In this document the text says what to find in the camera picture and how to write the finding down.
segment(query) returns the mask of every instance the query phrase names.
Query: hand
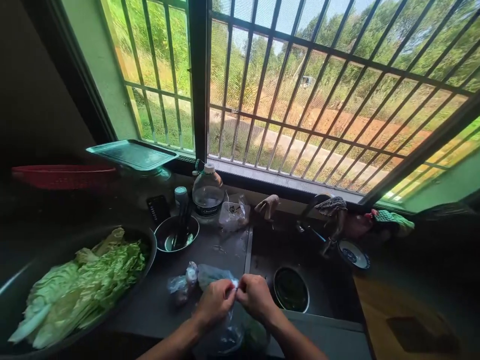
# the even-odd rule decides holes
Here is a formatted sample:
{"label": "hand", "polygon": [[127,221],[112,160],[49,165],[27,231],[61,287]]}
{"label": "hand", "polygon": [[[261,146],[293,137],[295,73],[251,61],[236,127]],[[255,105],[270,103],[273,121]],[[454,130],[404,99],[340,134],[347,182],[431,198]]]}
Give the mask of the hand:
{"label": "hand", "polygon": [[192,320],[205,331],[227,315],[234,301],[234,284],[228,279],[214,281],[203,292]]}
{"label": "hand", "polygon": [[256,320],[265,322],[280,310],[275,305],[269,286],[259,275],[244,274],[238,283],[236,299]]}

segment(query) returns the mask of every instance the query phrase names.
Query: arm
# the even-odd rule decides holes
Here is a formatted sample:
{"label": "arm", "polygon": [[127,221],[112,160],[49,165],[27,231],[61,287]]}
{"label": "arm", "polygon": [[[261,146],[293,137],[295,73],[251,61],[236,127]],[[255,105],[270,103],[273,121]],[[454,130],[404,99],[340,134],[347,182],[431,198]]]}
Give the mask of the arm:
{"label": "arm", "polygon": [[231,291],[233,289],[234,285],[230,280],[222,279],[212,282],[201,296],[192,317],[137,360],[183,358],[203,334],[227,315],[235,301],[235,291]]}
{"label": "arm", "polygon": [[275,305],[269,287],[261,276],[245,274],[238,284],[237,300],[246,311],[272,334],[287,359],[327,360],[305,335]]}

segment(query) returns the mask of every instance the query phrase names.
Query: bottle cap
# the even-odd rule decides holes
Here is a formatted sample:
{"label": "bottle cap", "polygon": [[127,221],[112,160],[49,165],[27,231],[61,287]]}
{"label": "bottle cap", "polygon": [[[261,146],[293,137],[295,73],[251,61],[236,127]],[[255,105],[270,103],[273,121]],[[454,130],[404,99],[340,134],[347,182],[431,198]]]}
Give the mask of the bottle cap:
{"label": "bottle cap", "polygon": [[207,162],[203,167],[203,172],[205,174],[213,174],[215,172],[215,165],[211,162]]}
{"label": "bottle cap", "polygon": [[185,186],[178,186],[175,188],[176,195],[182,195],[187,193],[187,188]]}

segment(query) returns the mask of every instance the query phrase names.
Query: green wall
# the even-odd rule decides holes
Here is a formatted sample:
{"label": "green wall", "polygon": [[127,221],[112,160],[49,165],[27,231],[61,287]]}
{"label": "green wall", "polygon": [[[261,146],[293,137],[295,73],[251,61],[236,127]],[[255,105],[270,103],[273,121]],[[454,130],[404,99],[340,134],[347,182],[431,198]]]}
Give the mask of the green wall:
{"label": "green wall", "polygon": [[411,212],[457,202],[480,188],[480,150],[462,160],[402,203]]}
{"label": "green wall", "polygon": [[101,2],[62,0],[62,3],[118,139],[138,139]]}

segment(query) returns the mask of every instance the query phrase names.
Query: wall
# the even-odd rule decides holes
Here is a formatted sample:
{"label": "wall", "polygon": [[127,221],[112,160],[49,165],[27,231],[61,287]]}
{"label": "wall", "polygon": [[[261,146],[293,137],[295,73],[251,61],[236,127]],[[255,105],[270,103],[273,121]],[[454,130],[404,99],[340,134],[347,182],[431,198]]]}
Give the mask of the wall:
{"label": "wall", "polygon": [[99,0],[62,0],[62,4],[116,136],[119,140],[140,138],[102,3]]}
{"label": "wall", "polygon": [[402,206],[420,212],[439,204],[457,202],[480,189],[480,150],[445,171],[436,180],[416,192]]}
{"label": "wall", "polygon": [[0,34],[0,149],[82,155],[95,142],[19,0],[0,1]]}

